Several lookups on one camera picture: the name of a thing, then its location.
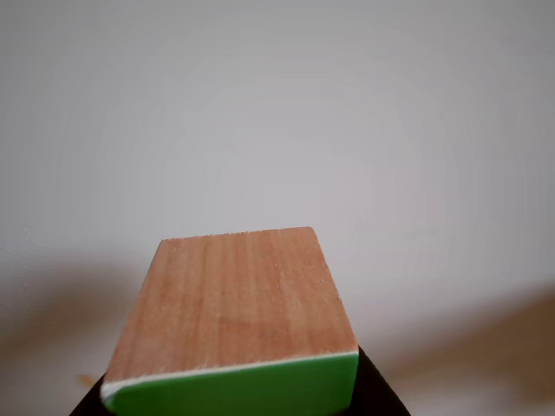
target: wooden block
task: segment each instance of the wooden block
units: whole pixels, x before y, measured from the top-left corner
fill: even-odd
[[[311,228],[163,240],[101,389],[121,415],[328,414],[358,346]]]

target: green edge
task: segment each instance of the green edge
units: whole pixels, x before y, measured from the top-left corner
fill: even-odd
[[[105,401],[120,416],[325,415],[347,408],[358,354],[146,381]]]

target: wood grain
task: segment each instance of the wood grain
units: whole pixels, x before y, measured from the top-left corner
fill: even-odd
[[[311,228],[163,240],[105,381],[358,351]]]

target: black object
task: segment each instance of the black object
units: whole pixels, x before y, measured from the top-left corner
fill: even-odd
[[[101,403],[101,384],[104,377],[89,390],[69,416],[110,416]],[[399,400],[368,356],[359,348],[358,369],[356,370],[355,388],[350,407],[345,416],[387,415],[410,416],[407,408]]]

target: white edge strip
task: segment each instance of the white edge strip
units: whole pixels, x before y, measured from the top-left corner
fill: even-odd
[[[358,351],[348,351],[348,352],[345,352],[345,353],[336,353],[336,354],[312,355],[310,357],[292,358],[292,359],[289,359],[289,360],[253,362],[251,364],[241,364],[241,365],[237,365],[237,366],[200,368],[198,370],[178,371],[178,372],[175,372],[175,373],[142,375],[141,377],[133,377],[132,379],[125,379],[125,380],[110,381],[110,382],[102,383],[101,399],[102,399],[103,402],[107,403],[112,399],[112,396],[114,396],[122,388],[136,386],[138,384],[146,383],[146,382],[149,382],[149,381],[172,380],[172,379],[179,379],[179,378],[182,378],[182,377],[193,377],[195,375],[203,375],[203,374],[230,373],[230,372],[233,372],[233,371],[246,370],[248,368],[276,366],[276,365],[281,365],[281,364],[289,364],[289,363],[292,363],[292,362],[321,360],[321,359],[326,359],[326,358],[337,358],[337,357],[344,357],[344,356],[349,356],[349,355],[358,355]]]

